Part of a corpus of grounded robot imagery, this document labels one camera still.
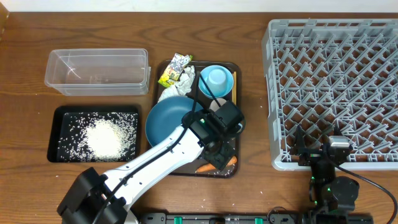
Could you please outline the dark blue plate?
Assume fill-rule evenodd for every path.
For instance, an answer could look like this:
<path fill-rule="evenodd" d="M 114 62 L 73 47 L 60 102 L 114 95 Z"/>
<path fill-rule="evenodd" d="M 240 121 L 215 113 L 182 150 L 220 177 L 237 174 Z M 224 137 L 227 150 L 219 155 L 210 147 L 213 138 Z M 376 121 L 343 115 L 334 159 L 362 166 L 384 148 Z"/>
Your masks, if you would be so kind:
<path fill-rule="evenodd" d="M 192 110 L 193 99 L 186 96 L 173 96 L 157 103 L 146 119 L 146 137 L 154 147 L 180 126 L 183 117 Z"/>

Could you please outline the green foil snack wrapper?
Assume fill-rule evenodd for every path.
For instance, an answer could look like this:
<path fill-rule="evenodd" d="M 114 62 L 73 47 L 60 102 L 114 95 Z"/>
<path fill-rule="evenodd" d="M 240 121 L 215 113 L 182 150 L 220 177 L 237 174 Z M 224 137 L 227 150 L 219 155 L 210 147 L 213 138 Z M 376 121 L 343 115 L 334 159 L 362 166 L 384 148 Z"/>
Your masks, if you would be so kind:
<path fill-rule="evenodd" d="M 175 82 L 178 81 L 181 73 L 183 72 L 183 69 L 188 65 L 192 58 L 192 55 L 182 55 L 179 53 L 175 53 L 174 57 L 167 65 L 163 74 L 160 76 L 158 83 L 165 88 L 173 85 Z"/>

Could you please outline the pile of white rice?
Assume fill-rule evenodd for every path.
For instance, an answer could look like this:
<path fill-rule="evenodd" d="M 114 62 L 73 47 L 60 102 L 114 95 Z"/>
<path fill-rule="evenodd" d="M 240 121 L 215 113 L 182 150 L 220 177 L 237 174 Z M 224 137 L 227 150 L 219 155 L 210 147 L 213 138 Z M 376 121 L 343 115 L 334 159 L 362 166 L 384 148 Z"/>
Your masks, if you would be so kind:
<path fill-rule="evenodd" d="M 136 112 L 69 112 L 56 140 L 58 162 L 122 162 L 136 156 Z"/>

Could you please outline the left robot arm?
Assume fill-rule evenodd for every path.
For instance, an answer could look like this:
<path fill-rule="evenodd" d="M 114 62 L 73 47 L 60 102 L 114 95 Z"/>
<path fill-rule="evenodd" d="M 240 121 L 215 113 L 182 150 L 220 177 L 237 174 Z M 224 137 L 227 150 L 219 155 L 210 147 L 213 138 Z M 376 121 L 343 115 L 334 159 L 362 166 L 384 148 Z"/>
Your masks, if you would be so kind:
<path fill-rule="evenodd" d="M 57 213 L 63 223 L 137 223 L 132 205 L 174 170 L 198 157 L 223 170 L 235 155 L 228 141 L 243 131 L 243 120 L 231 101 L 216 111 L 190 111 L 168 137 L 131 162 L 101 175 L 92 167 L 83 171 Z"/>

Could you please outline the white tissue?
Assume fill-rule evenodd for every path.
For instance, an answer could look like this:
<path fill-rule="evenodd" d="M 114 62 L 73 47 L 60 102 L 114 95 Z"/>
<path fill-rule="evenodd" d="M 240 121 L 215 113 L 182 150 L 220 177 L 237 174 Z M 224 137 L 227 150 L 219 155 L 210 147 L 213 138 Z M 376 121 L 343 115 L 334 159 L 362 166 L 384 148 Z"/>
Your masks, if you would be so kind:
<path fill-rule="evenodd" d="M 190 93 L 192 90 L 193 81 L 195 79 L 195 67 L 188 66 L 184 68 L 183 73 L 180 76 L 180 80 L 170 87 L 166 88 L 158 102 L 170 98 L 173 96 L 186 96 L 187 93 Z"/>

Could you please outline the orange carrot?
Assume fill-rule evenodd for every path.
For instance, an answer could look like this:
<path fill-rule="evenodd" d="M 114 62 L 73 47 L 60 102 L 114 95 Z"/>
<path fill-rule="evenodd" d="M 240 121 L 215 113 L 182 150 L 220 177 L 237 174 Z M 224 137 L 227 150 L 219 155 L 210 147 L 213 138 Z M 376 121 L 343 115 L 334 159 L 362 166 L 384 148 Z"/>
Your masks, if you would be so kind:
<path fill-rule="evenodd" d="M 238 158 L 236 156 L 233 156 L 231 158 L 231 160 L 227 163 L 226 166 L 227 167 L 233 166 L 233 165 L 235 165 L 235 163 L 237 163 L 237 161 L 238 161 Z M 195 172 L 196 173 L 201 173 L 201 172 L 208 172 L 208 171 L 211 171 L 211 170 L 216 170 L 216 167 L 211 165 L 211 164 L 205 164 L 205 165 L 199 167 Z"/>

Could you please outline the white cup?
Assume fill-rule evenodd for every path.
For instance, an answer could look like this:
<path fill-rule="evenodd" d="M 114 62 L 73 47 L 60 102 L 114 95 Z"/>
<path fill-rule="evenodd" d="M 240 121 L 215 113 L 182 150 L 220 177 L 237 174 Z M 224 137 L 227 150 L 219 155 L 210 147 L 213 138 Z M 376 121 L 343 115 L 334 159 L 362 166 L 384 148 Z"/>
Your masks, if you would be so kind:
<path fill-rule="evenodd" d="M 215 112 L 218 109 L 220 109 L 220 107 L 223 106 L 225 103 L 226 103 L 226 100 L 224 98 L 217 98 L 216 100 L 213 100 L 210 103 L 209 110 L 212 110 Z"/>

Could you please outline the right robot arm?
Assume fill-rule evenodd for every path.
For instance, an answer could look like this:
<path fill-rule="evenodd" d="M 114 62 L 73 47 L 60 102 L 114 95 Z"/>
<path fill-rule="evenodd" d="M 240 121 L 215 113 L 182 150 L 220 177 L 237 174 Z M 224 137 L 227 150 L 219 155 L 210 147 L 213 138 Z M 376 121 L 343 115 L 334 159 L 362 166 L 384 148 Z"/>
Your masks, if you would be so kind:
<path fill-rule="evenodd" d="M 345 162 L 352 150 L 349 139 L 335 129 L 319 148 L 305 143 L 305 132 L 298 126 L 293 155 L 299 156 L 299 166 L 309 166 L 312 173 L 309 198 L 315 207 L 302 215 L 301 223 L 348 223 L 348 214 L 355 208 L 359 184 L 352 178 L 336 175 L 336 166 Z"/>

